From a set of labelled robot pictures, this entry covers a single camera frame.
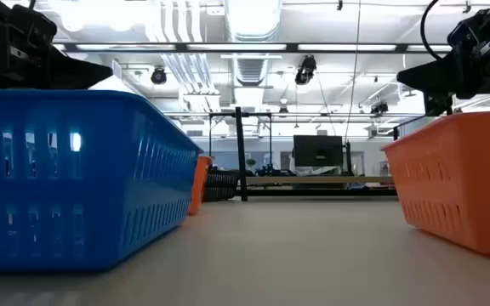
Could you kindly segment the black computer monitor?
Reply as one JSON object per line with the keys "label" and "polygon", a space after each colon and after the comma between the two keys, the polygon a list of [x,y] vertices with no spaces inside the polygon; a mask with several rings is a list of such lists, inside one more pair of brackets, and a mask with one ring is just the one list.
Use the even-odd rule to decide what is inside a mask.
{"label": "black computer monitor", "polygon": [[340,136],[294,135],[296,167],[339,167],[343,165],[343,139]]}

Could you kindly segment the blue plastic basket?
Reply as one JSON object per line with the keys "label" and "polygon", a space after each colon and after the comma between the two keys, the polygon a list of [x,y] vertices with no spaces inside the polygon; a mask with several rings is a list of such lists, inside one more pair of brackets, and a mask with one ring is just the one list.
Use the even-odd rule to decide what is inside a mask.
{"label": "blue plastic basket", "polygon": [[183,223],[199,154],[136,94],[0,89],[0,271],[121,263]]}

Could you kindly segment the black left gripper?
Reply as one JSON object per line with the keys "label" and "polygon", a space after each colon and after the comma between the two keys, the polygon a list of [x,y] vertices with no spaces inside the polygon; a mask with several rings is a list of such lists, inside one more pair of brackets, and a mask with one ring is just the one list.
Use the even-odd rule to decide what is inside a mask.
{"label": "black left gripper", "polygon": [[113,75],[108,66],[51,54],[57,27],[35,2],[0,1],[0,88],[88,89]]}

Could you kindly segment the black metal rig frame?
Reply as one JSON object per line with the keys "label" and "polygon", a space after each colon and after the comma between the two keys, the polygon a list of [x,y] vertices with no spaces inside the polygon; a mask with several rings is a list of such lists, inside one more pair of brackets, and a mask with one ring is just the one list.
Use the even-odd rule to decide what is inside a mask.
{"label": "black metal rig frame", "polygon": [[397,196],[391,189],[248,190],[248,196]]}

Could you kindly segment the orange plastic basket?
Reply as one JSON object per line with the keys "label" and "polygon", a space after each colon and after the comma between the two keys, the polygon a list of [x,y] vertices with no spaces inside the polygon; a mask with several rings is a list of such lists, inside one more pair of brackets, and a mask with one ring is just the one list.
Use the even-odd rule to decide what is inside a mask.
{"label": "orange plastic basket", "polygon": [[383,151],[408,224],[490,256],[490,112],[444,116]]}
{"label": "orange plastic basket", "polygon": [[197,215],[202,205],[205,184],[208,178],[208,170],[212,166],[210,156],[199,156],[194,175],[194,182],[191,190],[191,203],[188,208],[188,215]]}

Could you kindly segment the black overhead light bar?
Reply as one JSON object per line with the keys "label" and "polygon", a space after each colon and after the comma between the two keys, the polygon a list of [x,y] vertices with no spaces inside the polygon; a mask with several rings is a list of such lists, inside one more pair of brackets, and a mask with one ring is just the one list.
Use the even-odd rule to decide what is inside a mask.
{"label": "black overhead light bar", "polygon": [[56,42],[68,54],[154,54],[154,53],[236,53],[236,54],[426,54],[417,43],[297,43],[297,42]]}

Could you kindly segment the black plastic basket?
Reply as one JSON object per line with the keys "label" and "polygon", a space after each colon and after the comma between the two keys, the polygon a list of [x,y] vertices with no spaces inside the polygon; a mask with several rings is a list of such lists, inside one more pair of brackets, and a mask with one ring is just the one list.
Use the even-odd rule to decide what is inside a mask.
{"label": "black plastic basket", "polygon": [[209,169],[204,185],[204,202],[226,201],[233,198],[239,181],[236,171]]}

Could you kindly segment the black metal shelf end frame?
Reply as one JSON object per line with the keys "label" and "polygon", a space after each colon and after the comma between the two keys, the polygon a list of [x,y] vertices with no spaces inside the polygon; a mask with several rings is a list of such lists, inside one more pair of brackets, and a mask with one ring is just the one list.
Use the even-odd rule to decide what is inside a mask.
{"label": "black metal shelf end frame", "polygon": [[238,155],[238,173],[241,201],[248,201],[248,181],[246,173],[245,159],[245,140],[242,119],[244,117],[266,117],[268,119],[269,129],[269,157],[272,162],[272,114],[270,112],[244,112],[240,106],[237,106],[233,112],[209,112],[208,113],[208,154],[212,155],[212,129],[214,117],[233,117],[236,121],[236,143]]}
{"label": "black metal shelf end frame", "polygon": [[431,119],[427,116],[417,116],[409,119],[402,119],[394,128],[393,128],[393,139],[398,140],[403,138],[411,133],[419,131],[424,126],[428,125],[431,122]]}

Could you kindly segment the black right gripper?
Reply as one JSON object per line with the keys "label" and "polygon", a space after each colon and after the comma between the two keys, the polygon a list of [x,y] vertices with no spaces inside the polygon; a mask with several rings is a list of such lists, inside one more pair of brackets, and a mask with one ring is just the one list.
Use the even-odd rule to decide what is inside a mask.
{"label": "black right gripper", "polygon": [[450,54],[397,73],[398,82],[424,94],[424,115],[453,114],[453,97],[490,94],[490,9],[461,20],[448,34]]}

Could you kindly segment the silver ventilation duct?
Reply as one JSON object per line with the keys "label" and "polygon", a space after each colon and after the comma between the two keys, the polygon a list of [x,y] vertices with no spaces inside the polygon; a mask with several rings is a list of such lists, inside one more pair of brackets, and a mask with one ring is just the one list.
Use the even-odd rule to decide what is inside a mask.
{"label": "silver ventilation duct", "polygon": [[[233,43],[275,42],[282,0],[224,0],[227,33]],[[234,59],[236,80],[245,87],[259,86],[268,72],[267,59]]]}

